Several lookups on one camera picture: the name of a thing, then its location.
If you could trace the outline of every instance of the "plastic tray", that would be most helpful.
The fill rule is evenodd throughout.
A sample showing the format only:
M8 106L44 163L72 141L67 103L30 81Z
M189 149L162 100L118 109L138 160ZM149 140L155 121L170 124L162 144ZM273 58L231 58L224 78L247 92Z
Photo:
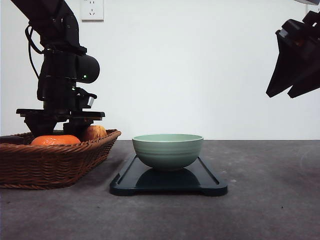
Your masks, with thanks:
M158 171L143 164L134 154L112 180L109 191L118 196L164 192L199 192L206 196L221 196L228 192L228 185L200 156L183 169Z

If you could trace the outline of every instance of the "cable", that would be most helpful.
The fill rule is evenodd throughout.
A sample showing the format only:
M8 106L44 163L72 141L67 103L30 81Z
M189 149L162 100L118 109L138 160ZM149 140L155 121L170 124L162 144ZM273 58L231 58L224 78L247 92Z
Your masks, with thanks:
M28 39L28 53L29 53L29 60L30 60L30 63L31 63L31 66L32 66L32 69L36 75L36 77L38 78L39 80L39 74L37 73L37 70L35 68L35 65L34 65L34 62L32 61L32 56L31 56L31 47L33 48L33 50L35 50L38 54L43 54L42 51L40 51L37 46L35 45L35 43L32 41L32 33L34 31L33 27L31 27L31 30L30 30L30 33L28 31L29 27L31 27L30 25L28 25L25 29L25 35L26 35L26 38Z
M34 31L34 28L31 27L31 31L29 33L29 27L31 27L31 25L28 25L25 29L25 36L28 39L29 44L31 45L31 47L33 48L33 50L35 50L38 54L43 54L42 51L39 50L39 48L37 48L37 46L35 45L34 41L32 40L31 36L32 36L32 32Z

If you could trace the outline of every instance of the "bowl rim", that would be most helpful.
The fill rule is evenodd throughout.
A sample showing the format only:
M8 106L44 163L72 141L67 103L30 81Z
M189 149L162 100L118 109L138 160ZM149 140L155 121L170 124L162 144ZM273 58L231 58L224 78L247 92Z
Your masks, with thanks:
M182 141L151 141L151 140L140 140L137 138L140 137L146 137L146 136L159 136L159 135L184 135L184 136L194 136L197 137L196 139L190 139L190 140L182 140ZM204 137L200 135L195 134L184 134L184 133L162 133L162 134L146 134L146 135L139 135L132 138L132 141L136 142L143 142L143 143L186 143L186 142L194 142L194 141L200 141L203 140Z

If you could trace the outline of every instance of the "robotic arm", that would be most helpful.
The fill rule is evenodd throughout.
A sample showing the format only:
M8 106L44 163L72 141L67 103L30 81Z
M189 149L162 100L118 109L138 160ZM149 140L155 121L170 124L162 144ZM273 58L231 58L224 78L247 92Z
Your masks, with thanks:
M297 0L318 5L320 0ZM302 22L290 19L276 33L279 56L267 88L273 97L290 88L298 97L320 88L320 13L310 11Z
M87 49L79 44L79 26L64 0L11 0L29 19L25 30L30 47L44 55L38 75L37 98L43 109L17 109L35 137L52 134L58 122L65 134L78 135L83 128L101 120L104 112L83 111L91 108L95 94L77 87L77 82L92 83L100 73L99 63L86 55ZM32 32L40 35L43 51L32 42Z

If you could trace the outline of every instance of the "orange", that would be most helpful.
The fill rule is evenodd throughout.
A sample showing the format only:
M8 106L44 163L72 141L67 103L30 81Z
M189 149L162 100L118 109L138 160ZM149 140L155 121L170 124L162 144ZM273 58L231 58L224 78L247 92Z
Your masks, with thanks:
M57 145L79 143L80 140L73 135L43 135L33 139L30 145Z

